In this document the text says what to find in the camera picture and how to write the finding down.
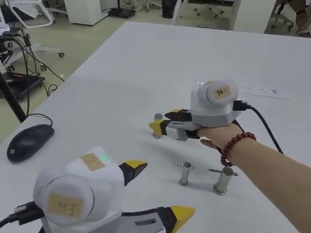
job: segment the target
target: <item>black mouse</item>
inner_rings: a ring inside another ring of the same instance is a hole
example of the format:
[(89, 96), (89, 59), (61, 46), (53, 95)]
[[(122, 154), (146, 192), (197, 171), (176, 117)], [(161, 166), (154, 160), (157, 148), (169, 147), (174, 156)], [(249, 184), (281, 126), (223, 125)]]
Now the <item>black mouse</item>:
[(19, 132), (10, 142), (7, 157), (13, 163), (33, 156), (54, 134), (51, 125), (35, 125)]

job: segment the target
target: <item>power strip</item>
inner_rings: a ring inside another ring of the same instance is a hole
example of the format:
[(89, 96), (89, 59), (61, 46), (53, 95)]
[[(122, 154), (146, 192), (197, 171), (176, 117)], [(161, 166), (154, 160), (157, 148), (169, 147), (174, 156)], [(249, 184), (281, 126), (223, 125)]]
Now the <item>power strip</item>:
[(289, 100), (290, 95), (284, 90), (269, 89), (260, 86), (239, 85), (239, 92), (241, 94), (252, 96), (264, 96), (270, 98), (277, 98), (283, 100)]

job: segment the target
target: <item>floor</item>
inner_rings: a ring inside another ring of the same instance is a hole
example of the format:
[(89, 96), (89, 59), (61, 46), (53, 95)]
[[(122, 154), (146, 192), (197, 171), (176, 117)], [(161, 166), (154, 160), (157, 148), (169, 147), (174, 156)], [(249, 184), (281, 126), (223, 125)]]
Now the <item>floor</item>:
[[(220, 7), (225, 11), (219, 18), (214, 18), (208, 11), (202, 11), (198, 17), (193, 11), (199, 5), (188, 4), (186, 9), (180, 13), (182, 17), (178, 18), (177, 24), (190, 27), (206, 27), (208, 25), (218, 25), (222, 29), (227, 29), (230, 17), (230, 7)], [(285, 9), (285, 15), (294, 19), (294, 13), (291, 9)], [(57, 17), (56, 24), (49, 27), (36, 28), (28, 30), (31, 34), (33, 43), (40, 42), (45, 46), (58, 47), (65, 53), (64, 58), (59, 58), (57, 54), (42, 53), (41, 60), (46, 63), (55, 73), (63, 79), (68, 78), (106, 39), (108, 39), (126, 20), (119, 18), (107, 17), (96, 25), (83, 26), (73, 25), (68, 22), (64, 16)], [(170, 24), (170, 19), (161, 17), (161, 10), (157, 8), (150, 9), (149, 12), (140, 11), (130, 21), (149, 22), (159, 24)], [(279, 23), (280, 27), (271, 30), (267, 27), (267, 33), (288, 34), (286, 27)], [(16, 72), (24, 72), (22, 62), (16, 62)], [(45, 71), (41, 76), (46, 78), (46, 85), (55, 83), (61, 85), (57, 77), (51, 72)], [(30, 112), (36, 109), (46, 99), (46, 93), (43, 88), (37, 89), (31, 94)], [(21, 103), (23, 109), (26, 109), (26, 101)], [(15, 115), (7, 105), (6, 101), (0, 99), (0, 143), (13, 132), (19, 125)]]

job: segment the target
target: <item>bead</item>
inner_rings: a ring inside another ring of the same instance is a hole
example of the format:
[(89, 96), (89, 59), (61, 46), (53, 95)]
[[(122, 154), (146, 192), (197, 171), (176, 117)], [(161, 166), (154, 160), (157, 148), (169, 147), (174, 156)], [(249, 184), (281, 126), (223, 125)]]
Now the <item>bead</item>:
[(221, 164), (222, 164), (223, 166), (228, 166), (228, 167), (234, 166), (233, 163), (227, 161), (227, 159), (228, 159), (228, 153), (229, 153), (230, 149), (232, 149), (232, 147), (233, 147), (238, 141), (242, 140), (243, 138), (247, 138), (247, 137), (249, 137), (249, 138), (251, 138), (251, 139), (253, 139), (253, 140), (256, 141), (256, 137), (255, 137), (255, 135), (254, 135), (253, 133), (250, 133), (250, 132), (247, 132), (247, 133), (246, 133), (246, 132), (243, 132), (243, 133), (241, 133), (241, 134), (236, 135), (236, 137), (233, 137), (233, 138), (231, 139), (231, 141), (229, 141), (229, 142), (227, 143), (227, 145), (226, 145), (226, 146), (224, 147), (224, 149), (222, 150), (222, 155), (221, 155), (221, 158), (220, 158), (220, 162), (221, 162)]

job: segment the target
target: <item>green indicator light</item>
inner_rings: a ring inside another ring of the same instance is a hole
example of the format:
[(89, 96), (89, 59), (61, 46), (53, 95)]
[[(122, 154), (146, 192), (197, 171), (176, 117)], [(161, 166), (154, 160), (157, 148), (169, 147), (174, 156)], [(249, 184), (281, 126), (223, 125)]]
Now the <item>green indicator light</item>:
[(102, 159), (103, 159), (105, 162), (109, 162), (109, 159), (107, 158), (107, 155), (105, 155), (105, 154), (102, 156)]

